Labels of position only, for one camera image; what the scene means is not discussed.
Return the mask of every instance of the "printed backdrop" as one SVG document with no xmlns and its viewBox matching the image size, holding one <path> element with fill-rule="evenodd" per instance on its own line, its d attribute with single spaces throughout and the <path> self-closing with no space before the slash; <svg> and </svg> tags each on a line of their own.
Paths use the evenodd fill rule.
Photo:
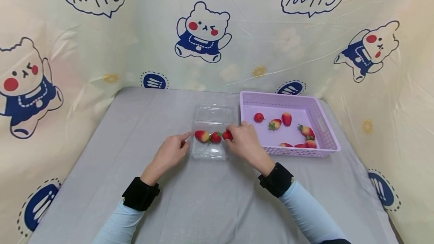
<svg viewBox="0 0 434 244">
<path fill-rule="evenodd" d="M 0 0 L 0 238 L 26 243 L 122 87 L 325 99 L 434 238 L 433 0 Z"/>
</svg>

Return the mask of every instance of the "hand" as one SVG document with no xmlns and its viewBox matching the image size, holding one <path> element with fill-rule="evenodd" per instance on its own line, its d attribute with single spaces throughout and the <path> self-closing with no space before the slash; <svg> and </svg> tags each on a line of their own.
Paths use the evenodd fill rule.
<svg viewBox="0 0 434 244">
<path fill-rule="evenodd" d="M 229 149 L 267 177 L 274 169 L 275 163 L 262 149 L 255 127 L 243 121 L 240 127 L 230 124 L 226 129 L 231 131 L 234 137 L 233 141 L 226 140 Z"/>
<path fill-rule="evenodd" d="M 154 159 L 143 172 L 140 180 L 150 186 L 155 186 L 163 174 L 178 164 L 187 154 L 189 149 L 188 139 L 191 132 L 184 135 L 167 137 L 158 149 Z"/>
</svg>

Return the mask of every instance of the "black wrist strap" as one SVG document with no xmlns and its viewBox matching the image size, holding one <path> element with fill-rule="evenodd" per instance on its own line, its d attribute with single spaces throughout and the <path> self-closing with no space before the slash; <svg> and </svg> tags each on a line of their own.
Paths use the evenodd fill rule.
<svg viewBox="0 0 434 244">
<path fill-rule="evenodd" d="M 294 176 L 278 162 L 267 177 L 263 175 L 258 177 L 260 185 L 277 198 L 280 198 L 291 187 L 294 182 L 293 178 Z"/>
<path fill-rule="evenodd" d="M 134 178 L 125 192 L 122 194 L 124 205 L 138 211 L 145 211 L 160 193 L 159 185 L 151 187 L 140 180 L 140 177 Z"/>
</svg>

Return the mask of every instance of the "gray cloth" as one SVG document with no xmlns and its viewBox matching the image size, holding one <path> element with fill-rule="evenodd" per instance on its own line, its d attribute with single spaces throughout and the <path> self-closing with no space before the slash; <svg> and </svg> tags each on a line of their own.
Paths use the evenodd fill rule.
<svg viewBox="0 0 434 244">
<path fill-rule="evenodd" d="M 30 244 L 90 243 L 131 180 L 166 136 L 191 129 L 196 104 L 239 108 L 239 95 L 130 87 L 121 90 Z M 342 146 L 328 158 L 273 156 L 323 205 L 352 244 L 397 244 L 365 167 L 330 108 Z M 161 179 L 137 243 L 308 243 L 285 207 L 243 161 L 187 159 Z"/>
</svg>

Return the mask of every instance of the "green strawberry stem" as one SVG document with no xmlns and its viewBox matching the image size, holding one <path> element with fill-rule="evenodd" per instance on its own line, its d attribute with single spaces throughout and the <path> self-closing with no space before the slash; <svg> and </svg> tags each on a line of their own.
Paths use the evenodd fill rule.
<svg viewBox="0 0 434 244">
<path fill-rule="evenodd" d="M 268 124 L 268 129 L 272 131 L 276 130 L 276 123 L 273 122 L 272 124 Z"/>
</svg>

